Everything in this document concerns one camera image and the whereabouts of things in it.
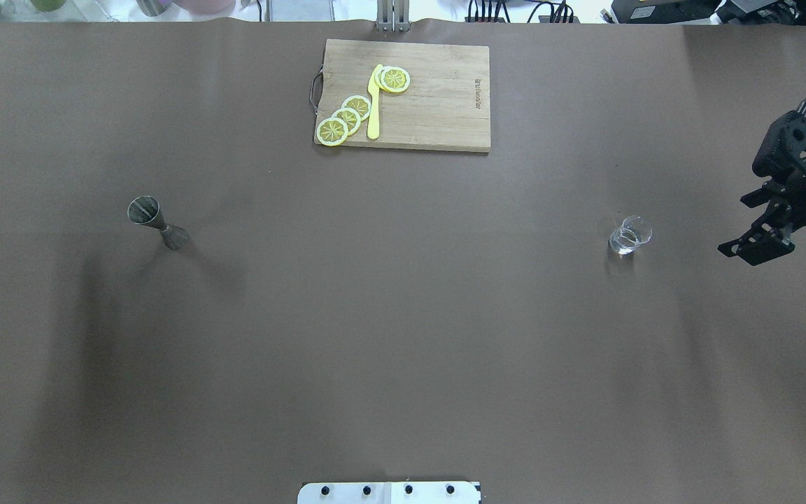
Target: metal handle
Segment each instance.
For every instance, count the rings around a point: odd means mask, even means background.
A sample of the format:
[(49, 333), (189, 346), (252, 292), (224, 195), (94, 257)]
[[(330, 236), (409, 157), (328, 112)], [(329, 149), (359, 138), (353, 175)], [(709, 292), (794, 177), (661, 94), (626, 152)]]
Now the metal handle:
[[(310, 105), (313, 106), (313, 114), (319, 114), (319, 104), (316, 103), (316, 97), (314, 97), (314, 93), (316, 93), (316, 79), (323, 77), (323, 66), (319, 66), (319, 73), (316, 74), (316, 77), (313, 77), (313, 83), (310, 84)], [(322, 99), (322, 90), (319, 92), (319, 98)]]

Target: citrus slice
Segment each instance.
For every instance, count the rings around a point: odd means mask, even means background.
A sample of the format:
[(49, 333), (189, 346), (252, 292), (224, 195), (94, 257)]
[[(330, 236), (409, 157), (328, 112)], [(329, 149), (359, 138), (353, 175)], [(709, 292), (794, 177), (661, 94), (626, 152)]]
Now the citrus slice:
[(409, 72), (399, 66), (385, 66), (378, 76), (378, 84), (386, 92), (405, 92), (409, 83)]
[(323, 146), (340, 146), (348, 137), (346, 123), (339, 118), (327, 118), (316, 127), (316, 140)]
[(341, 105), (341, 108), (354, 109), (354, 111), (359, 114), (359, 119), (361, 121), (365, 121), (365, 119), (368, 119), (369, 114), (372, 112), (372, 103), (367, 97), (355, 94), (350, 98), (345, 99), (344, 104)]
[(359, 125), (362, 124), (362, 119), (359, 118), (359, 112), (355, 111), (354, 108), (350, 108), (349, 106), (342, 106), (341, 108), (337, 109), (332, 117), (338, 118), (346, 124), (348, 127), (348, 137), (351, 137), (353, 134), (356, 133), (356, 130), (359, 129)]

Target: metal jigger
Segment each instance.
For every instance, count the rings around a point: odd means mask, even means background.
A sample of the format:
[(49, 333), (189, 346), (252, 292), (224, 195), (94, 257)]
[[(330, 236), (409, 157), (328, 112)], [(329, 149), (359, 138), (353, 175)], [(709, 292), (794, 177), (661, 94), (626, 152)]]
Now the metal jigger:
[(170, 250), (179, 250), (188, 242), (186, 230), (178, 226), (164, 223), (164, 216), (160, 213), (160, 203), (153, 197), (137, 197), (126, 209), (129, 220), (136, 224), (160, 230), (160, 238)]

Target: wooden cutting board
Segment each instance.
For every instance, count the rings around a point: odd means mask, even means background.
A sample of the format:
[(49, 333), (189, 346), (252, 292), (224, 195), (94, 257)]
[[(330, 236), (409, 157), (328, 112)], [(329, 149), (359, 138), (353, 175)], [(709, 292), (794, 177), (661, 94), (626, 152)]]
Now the wooden cutting board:
[[(377, 64), (403, 67), (409, 89), (381, 92), (381, 135), (369, 140), (367, 121), (343, 146), (490, 152), (490, 48), (486, 45), (325, 42), (323, 95), (316, 124), (350, 95), (369, 96)], [(316, 140), (316, 129), (313, 129)]]

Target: table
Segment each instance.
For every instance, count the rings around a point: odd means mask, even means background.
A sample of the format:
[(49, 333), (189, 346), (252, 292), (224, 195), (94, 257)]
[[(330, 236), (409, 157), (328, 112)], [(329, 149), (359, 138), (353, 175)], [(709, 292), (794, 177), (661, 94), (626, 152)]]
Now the table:
[[(0, 25), (0, 503), (806, 502), (806, 229), (716, 251), (806, 28), (373, 29)], [(328, 38), (489, 45), (489, 155), (314, 146)]]

